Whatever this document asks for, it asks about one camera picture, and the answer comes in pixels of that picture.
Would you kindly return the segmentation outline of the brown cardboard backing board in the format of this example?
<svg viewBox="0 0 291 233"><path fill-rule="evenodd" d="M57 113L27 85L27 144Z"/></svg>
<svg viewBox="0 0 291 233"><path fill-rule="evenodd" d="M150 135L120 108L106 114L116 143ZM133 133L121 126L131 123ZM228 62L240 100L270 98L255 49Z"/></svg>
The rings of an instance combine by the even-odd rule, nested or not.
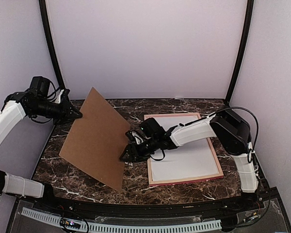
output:
<svg viewBox="0 0 291 233"><path fill-rule="evenodd" d="M124 163L119 157L128 144L130 124L92 88L59 155L108 187L122 189Z"/></svg>

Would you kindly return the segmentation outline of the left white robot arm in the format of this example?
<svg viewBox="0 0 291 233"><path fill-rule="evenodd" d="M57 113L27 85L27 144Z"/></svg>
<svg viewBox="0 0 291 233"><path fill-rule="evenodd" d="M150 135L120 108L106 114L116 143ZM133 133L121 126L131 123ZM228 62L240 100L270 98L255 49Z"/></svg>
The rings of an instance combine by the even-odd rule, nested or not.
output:
<svg viewBox="0 0 291 233"><path fill-rule="evenodd" d="M53 120L54 124L65 124L82 118L82 113L67 99L68 93L68 90L61 91L56 101L30 90L10 94L0 111L0 145L25 117L42 116ZM50 185L0 170L0 196L5 193L40 199L40 204L47 211L54 212L59 207L59 202L48 193L51 189Z"/></svg>

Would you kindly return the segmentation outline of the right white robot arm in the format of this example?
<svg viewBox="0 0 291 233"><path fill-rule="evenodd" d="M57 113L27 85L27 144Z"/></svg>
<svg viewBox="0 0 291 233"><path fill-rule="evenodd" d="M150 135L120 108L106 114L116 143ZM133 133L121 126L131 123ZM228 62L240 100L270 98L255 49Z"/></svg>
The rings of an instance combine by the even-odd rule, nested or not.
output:
<svg viewBox="0 0 291 233"><path fill-rule="evenodd" d="M258 169L253 162L255 138L250 125L234 109L225 108L207 116L199 113L146 115L129 139L120 160L147 162L150 186L194 183L223 177L211 143L217 138L233 158L241 191L238 207L249 210L257 202Z"/></svg>

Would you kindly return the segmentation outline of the pink wooden picture frame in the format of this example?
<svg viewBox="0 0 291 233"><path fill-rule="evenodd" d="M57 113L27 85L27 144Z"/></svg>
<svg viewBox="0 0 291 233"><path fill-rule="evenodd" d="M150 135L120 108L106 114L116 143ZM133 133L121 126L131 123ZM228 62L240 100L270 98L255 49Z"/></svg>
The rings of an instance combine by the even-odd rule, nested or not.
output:
<svg viewBox="0 0 291 233"><path fill-rule="evenodd" d="M199 113L145 115L165 130L175 127L172 137L180 145L174 150L157 150L147 161L150 186L194 183L223 177L223 171L210 138L215 133L210 118Z"/></svg>

